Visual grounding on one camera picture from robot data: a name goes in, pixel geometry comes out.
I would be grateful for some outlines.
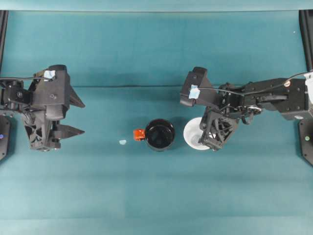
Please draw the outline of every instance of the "black mug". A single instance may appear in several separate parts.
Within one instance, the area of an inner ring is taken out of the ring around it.
[[[164,119],[152,120],[145,129],[134,130],[134,140],[145,140],[148,146],[155,151],[168,149],[173,144],[174,138],[174,126]]]

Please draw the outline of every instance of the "teal table surface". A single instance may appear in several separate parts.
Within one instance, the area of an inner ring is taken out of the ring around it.
[[[11,119],[0,235],[312,234],[313,168],[296,122],[265,111],[240,123],[224,149],[197,151],[182,131],[204,107],[179,104],[193,66],[215,84],[305,71],[297,11],[10,12],[1,75],[56,63],[86,104],[62,123],[86,132],[36,152],[19,116]],[[155,118],[177,132],[165,152],[133,140]]]

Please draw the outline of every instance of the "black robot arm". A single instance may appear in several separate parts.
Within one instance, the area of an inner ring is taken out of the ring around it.
[[[28,89],[24,80],[32,80]],[[0,81],[0,115],[21,114],[31,149],[59,149],[61,139],[84,133],[60,124],[70,105],[85,106],[70,85],[65,65],[50,66],[31,78],[7,77]]]
[[[225,83],[216,89],[207,79],[207,69],[195,67],[181,89],[180,102],[186,106],[206,106],[199,143],[216,151],[229,140],[240,120],[250,124],[264,109],[279,111],[287,120],[313,118],[305,81],[276,78],[241,87]]]

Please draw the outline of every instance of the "small blue object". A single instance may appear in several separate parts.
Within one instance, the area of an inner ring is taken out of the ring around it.
[[[190,92],[189,92],[189,99],[198,99],[200,95],[200,90],[198,89],[198,86],[191,85]]]

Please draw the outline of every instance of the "orange handle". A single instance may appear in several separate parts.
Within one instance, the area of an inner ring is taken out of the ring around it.
[[[144,141],[146,138],[144,129],[136,129],[134,130],[134,140],[135,141]]]

